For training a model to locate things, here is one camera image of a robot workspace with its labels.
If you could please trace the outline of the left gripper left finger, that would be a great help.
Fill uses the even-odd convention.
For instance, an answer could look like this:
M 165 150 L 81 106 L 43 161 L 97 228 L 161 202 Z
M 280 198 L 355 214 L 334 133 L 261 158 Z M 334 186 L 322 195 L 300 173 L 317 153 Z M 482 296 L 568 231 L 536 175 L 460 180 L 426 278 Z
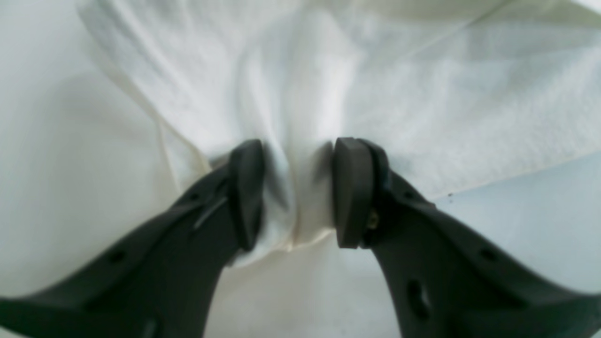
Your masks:
M 2 328 L 30 338 L 201 338 L 223 269 L 257 242 L 264 172 L 262 142 L 245 141 L 79 271 L 2 298 Z

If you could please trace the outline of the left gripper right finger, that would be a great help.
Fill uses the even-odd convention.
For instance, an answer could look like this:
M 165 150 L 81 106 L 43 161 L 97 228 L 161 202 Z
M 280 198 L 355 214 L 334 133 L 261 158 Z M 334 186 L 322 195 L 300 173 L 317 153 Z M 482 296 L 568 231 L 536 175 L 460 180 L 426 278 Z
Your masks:
M 338 138 L 333 218 L 340 248 L 370 250 L 404 338 L 591 338 L 600 295 L 527 268 L 439 210 L 394 172 L 383 148 Z

